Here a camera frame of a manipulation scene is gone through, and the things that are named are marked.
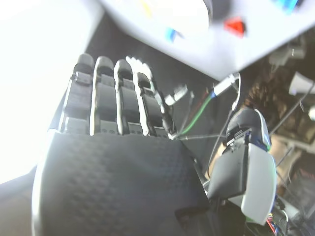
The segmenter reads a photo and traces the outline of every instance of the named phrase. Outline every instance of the dark floor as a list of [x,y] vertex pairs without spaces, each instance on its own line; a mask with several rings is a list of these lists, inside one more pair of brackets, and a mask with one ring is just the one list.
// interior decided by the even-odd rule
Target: dark floor
[[[194,91],[195,103],[198,102],[206,87],[211,88],[213,83],[217,83],[216,80],[209,76],[124,34],[107,15],[103,17],[97,28],[87,48],[87,53],[92,55],[95,60],[98,56],[107,56],[114,63],[126,56],[134,56],[146,62],[152,68],[157,85],[164,94],[169,94],[180,84],[187,84],[189,90]],[[242,73],[242,82],[243,84],[247,84],[246,86],[242,85],[242,87],[248,88],[249,85],[253,83],[257,75],[257,73],[253,73],[255,68],[255,66],[252,66],[250,70],[246,70]],[[242,97],[245,97],[247,89],[243,90],[243,92]],[[223,96],[213,100],[189,135],[218,133],[235,97],[236,93],[231,89]],[[180,127],[185,115],[188,100],[189,98],[186,96],[174,107],[174,120],[178,127]],[[205,169],[205,163],[208,162],[214,141],[215,140],[197,140],[185,142],[200,161],[203,169]]]

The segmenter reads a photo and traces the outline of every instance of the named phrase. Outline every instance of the white round object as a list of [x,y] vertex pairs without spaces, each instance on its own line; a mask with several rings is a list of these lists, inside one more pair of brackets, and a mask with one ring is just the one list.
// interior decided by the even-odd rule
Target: white round object
[[315,105],[311,106],[309,110],[309,117],[312,121],[315,121]]

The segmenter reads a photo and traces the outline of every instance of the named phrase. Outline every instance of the green wire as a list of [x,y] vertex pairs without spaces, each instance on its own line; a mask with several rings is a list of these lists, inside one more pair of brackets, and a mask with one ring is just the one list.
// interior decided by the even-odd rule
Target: green wire
[[193,117],[193,119],[191,120],[191,122],[189,123],[189,125],[183,130],[183,132],[181,133],[181,135],[186,134],[188,131],[190,131],[190,129],[195,125],[196,121],[199,119],[199,117],[201,116],[201,114],[203,113],[203,111],[205,110],[206,106],[208,105],[208,103],[210,102],[211,97],[208,96],[206,98],[206,100],[203,102],[202,106],[200,107],[199,111],[196,113],[196,115]]

